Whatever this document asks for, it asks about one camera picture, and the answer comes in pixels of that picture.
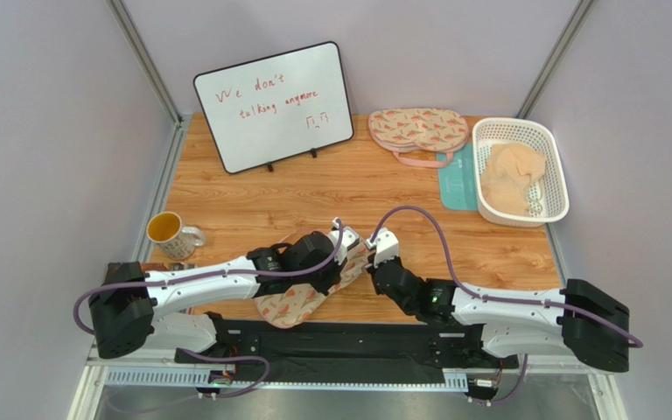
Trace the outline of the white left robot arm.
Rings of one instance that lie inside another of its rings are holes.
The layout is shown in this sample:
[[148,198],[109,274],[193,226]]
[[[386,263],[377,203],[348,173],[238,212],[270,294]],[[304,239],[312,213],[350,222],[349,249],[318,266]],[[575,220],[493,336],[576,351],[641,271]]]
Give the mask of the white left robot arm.
[[87,294],[98,354],[116,359],[164,338],[196,352],[214,347],[220,328],[210,316],[188,317],[197,305],[260,298],[310,285],[327,295],[340,282],[347,254],[360,239],[348,227],[313,231],[292,244],[257,248],[229,262],[177,271],[145,271],[140,262],[112,262],[102,285]]

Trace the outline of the floral mesh laundry bag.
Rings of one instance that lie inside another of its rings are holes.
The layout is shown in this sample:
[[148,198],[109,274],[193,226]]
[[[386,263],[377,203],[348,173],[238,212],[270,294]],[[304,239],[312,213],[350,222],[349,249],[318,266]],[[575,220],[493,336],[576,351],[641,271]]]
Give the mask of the floral mesh laundry bag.
[[[305,270],[321,263],[333,251],[333,244],[324,234],[313,231],[303,234],[297,241],[295,235],[290,234],[283,242],[282,255],[283,270]],[[308,283],[292,285],[281,294],[267,295],[255,299],[255,307],[259,314],[271,325],[288,329],[304,323],[324,301],[333,297],[335,293],[345,289],[354,280],[361,276],[368,265],[368,248],[360,238],[359,244],[348,252],[345,266],[341,271],[341,281],[334,285],[329,295],[322,295],[315,291]]]

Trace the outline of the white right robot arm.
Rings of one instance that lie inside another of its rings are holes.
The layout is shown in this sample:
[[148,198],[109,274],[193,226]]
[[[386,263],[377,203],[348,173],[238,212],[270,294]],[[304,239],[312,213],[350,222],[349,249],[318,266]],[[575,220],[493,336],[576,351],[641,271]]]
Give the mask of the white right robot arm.
[[470,328],[472,346],[498,359],[572,355],[591,368],[625,373],[630,311],[595,285],[570,279],[562,289],[499,290],[423,279],[399,258],[368,268],[375,292],[431,326]]

